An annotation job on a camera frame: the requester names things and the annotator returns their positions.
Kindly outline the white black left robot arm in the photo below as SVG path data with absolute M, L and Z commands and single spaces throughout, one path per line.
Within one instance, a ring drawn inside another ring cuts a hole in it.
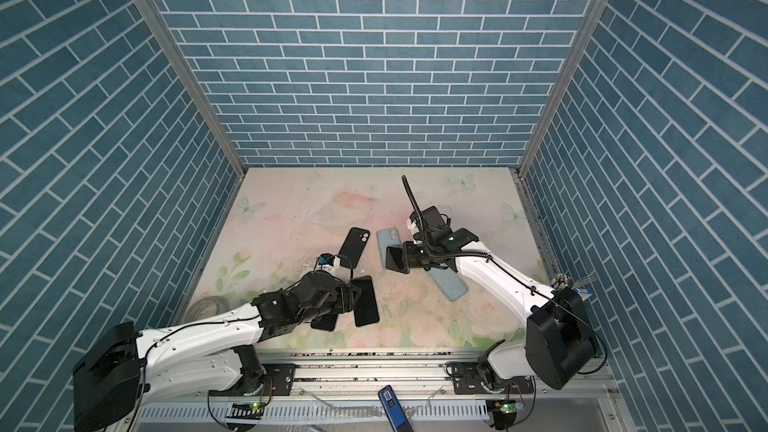
M 131 321 L 114 326 L 73 368 L 74 428 L 102 431 L 144 404 L 196 392 L 263 396 L 270 380 L 256 344 L 349 313 L 362 295 L 320 270 L 208 319 L 143 331 Z

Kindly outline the blue phone black screen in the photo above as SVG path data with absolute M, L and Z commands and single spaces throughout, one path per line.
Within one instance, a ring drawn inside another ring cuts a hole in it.
M 388 246 L 385 250 L 385 268 L 401 274 L 409 274 L 410 268 L 406 262 L 405 251 L 402 247 Z

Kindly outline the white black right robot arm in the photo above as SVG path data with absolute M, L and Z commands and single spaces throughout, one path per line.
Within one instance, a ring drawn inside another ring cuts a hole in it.
M 571 287 L 555 289 L 526 276 L 462 228 L 419 225 L 408 221 L 412 239 L 403 243 L 409 267 L 449 270 L 490 292 L 521 322 L 525 343 L 500 340 L 478 359 L 476 374 L 496 392 L 511 379 L 533 376 L 552 389 L 562 389 L 577 375 L 590 375 L 589 362 L 602 344 L 592 327 L 583 299 Z

